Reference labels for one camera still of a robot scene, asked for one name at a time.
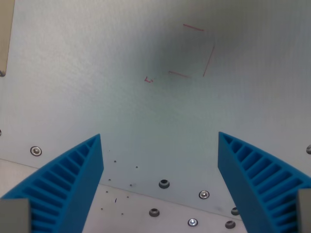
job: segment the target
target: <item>beige panel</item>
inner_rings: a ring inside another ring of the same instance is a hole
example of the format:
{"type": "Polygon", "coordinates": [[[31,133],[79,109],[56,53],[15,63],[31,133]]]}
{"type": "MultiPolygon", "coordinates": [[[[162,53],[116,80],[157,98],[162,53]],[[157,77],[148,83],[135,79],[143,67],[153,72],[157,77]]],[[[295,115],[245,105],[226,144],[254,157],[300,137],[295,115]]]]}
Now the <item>beige panel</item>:
{"type": "Polygon", "coordinates": [[[0,77],[5,76],[15,0],[0,0],[0,77]]]}

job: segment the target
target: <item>countersunk screw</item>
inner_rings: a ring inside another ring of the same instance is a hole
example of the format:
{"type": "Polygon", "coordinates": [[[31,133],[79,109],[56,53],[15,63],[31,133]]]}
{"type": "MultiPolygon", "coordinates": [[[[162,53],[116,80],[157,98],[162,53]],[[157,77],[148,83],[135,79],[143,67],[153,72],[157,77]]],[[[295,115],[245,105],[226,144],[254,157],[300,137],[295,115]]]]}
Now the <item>countersunk screw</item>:
{"type": "Polygon", "coordinates": [[[34,156],[40,156],[42,154],[42,150],[40,147],[31,147],[30,153],[34,156]]]}
{"type": "Polygon", "coordinates": [[[199,197],[200,197],[201,199],[207,199],[207,198],[209,198],[209,192],[206,191],[206,190],[203,190],[203,191],[201,191],[201,192],[199,193],[199,197]]]}
{"type": "Polygon", "coordinates": [[[191,218],[188,220],[188,225],[191,227],[195,227],[198,225],[198,220],[196,220],[195,218],[191,218]]]}

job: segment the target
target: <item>gray surface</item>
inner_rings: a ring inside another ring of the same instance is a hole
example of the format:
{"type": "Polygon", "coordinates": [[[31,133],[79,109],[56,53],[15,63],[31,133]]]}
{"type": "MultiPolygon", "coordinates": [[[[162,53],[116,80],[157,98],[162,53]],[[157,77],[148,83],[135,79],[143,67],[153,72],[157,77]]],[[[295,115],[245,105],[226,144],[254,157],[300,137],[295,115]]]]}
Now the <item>gray surface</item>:
{"type": "MultiPolygon", "coordinates": [[[[0,159],[0,177],[6,177],[0,179],[0,196],[35,171],[36,168],[0,159]]],[[[191,217],[200,221],[191,233],[246,233],[240,220],[236,220],[235,229],[228,230],[224,223],[233,220],[230,217],[101,184],[96,190],[83,233],[189,233],[187,221],[191,217]],[[150,217],[148,211],[151,208],[161,210],[161,215],[150,217]]]]}
{"type": "Polygon", "coordinates": [[[297,221],[299,233],[311,232],[311,189],[299,189],[297,194],[297,221]]]}
{"type": "Polygon", "coordinates": [[[218,131],[311,175],[310,5],[17,0],[0,79],[0,158],[41,167],[101,133],[102,184],[232,216],[218,131]],[[195,32],[183,23],[206,30],[206,43],[184,47],[195,32]],[[187,79],[168,75],[170,67],[198,69],[187,79]],[[30,154],[33,145],[41,156],[30,154]],[[159,188],[161,179],[171,186],[159,188]]]}
{"type": "Polygon", "coordinates": [[[0,232],[31,233],[28,199],[0,199],[0,232]]]}

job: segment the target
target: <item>screw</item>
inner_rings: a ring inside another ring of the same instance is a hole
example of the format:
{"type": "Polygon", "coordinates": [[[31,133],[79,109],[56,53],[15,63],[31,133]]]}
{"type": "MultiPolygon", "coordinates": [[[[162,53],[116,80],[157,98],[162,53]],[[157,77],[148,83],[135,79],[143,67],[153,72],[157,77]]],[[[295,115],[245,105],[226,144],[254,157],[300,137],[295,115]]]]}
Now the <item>screw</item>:
{"type": "Polygon", "coordinates": [[[196,220],[195,218],[191,218],[188,220],[188,225],[191,227],[195,227],[198,225],[198,220],[196,220]]]}
{"type": "Polygon", "coordinates": [[[40,156],[42,154],[42,150],[40,147],[31,147],[30,153],[34,156],[40,156]]]}
{"type": "Polygon", "coordinates": [[[206,190],[203,190],[203,191],[201,191],[201,192],[199,193],[199,197],[200,197],[201,199],[207,199],[207,198],[209,198],[209,192],[206,191],[206,190]]]}
{"type": "Polygon", "coordinates": [[[309,145],[308,147],[307,147],[307,153],[308,154],[311,154],[311,145],[309,145]]]}

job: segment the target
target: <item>red marking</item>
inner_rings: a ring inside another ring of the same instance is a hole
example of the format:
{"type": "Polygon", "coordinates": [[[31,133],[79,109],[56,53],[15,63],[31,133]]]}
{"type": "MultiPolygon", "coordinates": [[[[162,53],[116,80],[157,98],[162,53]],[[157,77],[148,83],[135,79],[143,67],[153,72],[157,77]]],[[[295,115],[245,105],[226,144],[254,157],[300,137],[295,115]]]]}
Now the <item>red marking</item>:
{"type": "Polygon", "coordinates": [[[180,73],[177,73],[177,72],[174,72],[174,71],[169,71],[169,74],[176,74],[176,75],[179,75],[179,76],[182,76],[182,77],[185,77],[185,78],[190,78],[190,76],[187,76],[187,75],[184,75],[184,74],[180,74],[180,73]]]}
{"type": "Polygon", "coordinates": [[[188,27],[188,28],[192,28],[192,29],[195,29],[195,30],[198,30],[198,31],[201,31],[201,32],[204,32],[203,29],[199,29],[199,28],[196,28],[196,27],[193,27],[193,26],[190,26],[188,24],[183,24],[185,27],[188,27]]]}
{"type": "Polygon", "coordinates": [[[151,79],[150,81],[148,81],[147,78],[148,78],[148,76],[146,76],[146,78],[145,78],[145,81],[146,81],[146,82],[149,82],[149,83],[152,83],[152,82],[153,82],[152,79],[151,79]]]}
{"type": "Polygon", "coordinates": [[[206,64],[206,67],[205,67],[205,70],[204,70],[203,77],[205,76],[205,73],[206,73],[207,67],[208,67],[208,65],[209,65],[210,59],[212,58],[212,55],[213,55],[213,53],[214,53],[214,49],[215,49],[215,46],[213,46],[212,52],[210,53],[208,62],[207,62],[207,64],[206,64]]]}

